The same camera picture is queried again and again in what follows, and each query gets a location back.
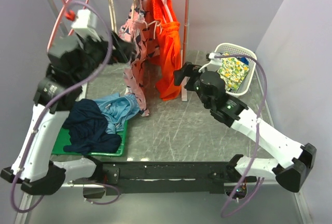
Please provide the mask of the pink patterned shorts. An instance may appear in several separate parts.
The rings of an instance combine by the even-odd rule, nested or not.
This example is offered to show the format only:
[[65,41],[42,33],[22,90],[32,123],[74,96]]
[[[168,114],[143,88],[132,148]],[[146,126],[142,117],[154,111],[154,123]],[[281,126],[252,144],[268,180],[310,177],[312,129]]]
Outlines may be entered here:
[[157,27],[157,21],[150,12],[149,0],[137,0],[140,8],[140,19],[135,26],[131,25],[131,9],[124,25],[120,27],[119,37],[122,40],[135,44],[135,53],[131,61],[124,68],[124,80],[126,94],[133,94],[140,107],[139,114],[143,117],[149,115],[146,97],[144,93],[145,62],[159,55],[159,45],[153,34]]

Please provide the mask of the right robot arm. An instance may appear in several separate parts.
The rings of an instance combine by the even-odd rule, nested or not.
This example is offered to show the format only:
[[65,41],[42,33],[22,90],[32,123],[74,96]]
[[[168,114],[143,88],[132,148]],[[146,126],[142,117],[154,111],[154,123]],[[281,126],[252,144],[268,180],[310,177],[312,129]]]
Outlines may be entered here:
[[173,75],[176,86],[188,78],[185,89],[198,95],[215,120],[250,138],[272,156],[235,155],[226,169],[231,181],[244,181],[248,176],[275,179],[284,189],[299,192],[314,166],[317,149],[312,144],[294,141],[257,117],[245,103],[226,92],[218,72],[187,62]]

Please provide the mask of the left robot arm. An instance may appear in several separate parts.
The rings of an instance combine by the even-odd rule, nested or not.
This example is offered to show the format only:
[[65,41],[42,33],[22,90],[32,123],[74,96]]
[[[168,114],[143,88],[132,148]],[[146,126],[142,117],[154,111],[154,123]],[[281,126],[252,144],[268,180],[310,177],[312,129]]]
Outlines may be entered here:
[[34,96],[33,117],[21,152],[15,163],[2,169],[1,177],[20,184],[30,195],[52,195],[68,181],[86,178],[95,184],[102,180],[103,165],[91,157],[58,164],[50,160],[58,133],[82,93],[83,84],[93,80],[113,63],[126,63],[134,44],[115,32],[108,40],[73,35],[57,38],[47,55],[46,76]]

